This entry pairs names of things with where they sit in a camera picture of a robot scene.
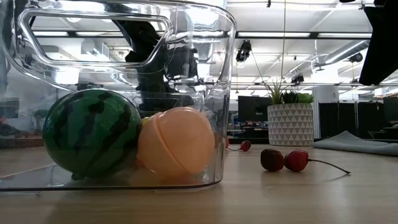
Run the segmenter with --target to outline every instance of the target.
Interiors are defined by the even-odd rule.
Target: red cherry
[[[250,147],[251,147],[251,142],[249,142],[249,141],[243,141],[243,142],[241,143],[241,149],[242,149],[244,152],[248,151],[248,150],[250,149]]]
[[[284,168],[284,157],[280,151],[265,149],[261,152],[261,166],[271,172],[281,170]]]
[[[293,172],[300,172],[308,164],[308,152],[296,149],[285,156],[285,166]]]

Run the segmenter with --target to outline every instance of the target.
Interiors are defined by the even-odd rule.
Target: computer monitor
[[[393,124],[398,123],[398,97],[384,97],[384,119]]]
[[[241,121],[268,121],[268,97],[238,96],[238,116]]]

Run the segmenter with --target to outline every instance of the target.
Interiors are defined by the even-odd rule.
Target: orange ball
[[[202,172],[214,150],[214,134],[206,116],[187,107],[153,115],[138,139],[141,161],[168,177]]]

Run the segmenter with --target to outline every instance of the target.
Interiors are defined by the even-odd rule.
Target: gray mat
[[[312,147],[320,149],[334,149],[348,152],[362,152],[384,156],[398,156],[397,143],[385,143],[376,141],[365,141],[348,131],[321,140],[312,144]]]

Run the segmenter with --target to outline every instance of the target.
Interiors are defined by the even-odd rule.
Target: potted plant
[[[309,94],[284,92],[281,83],[271,92],[273,105],[268,106],[269,143],[274,146],[310,146],[313,143],[313,97]]]

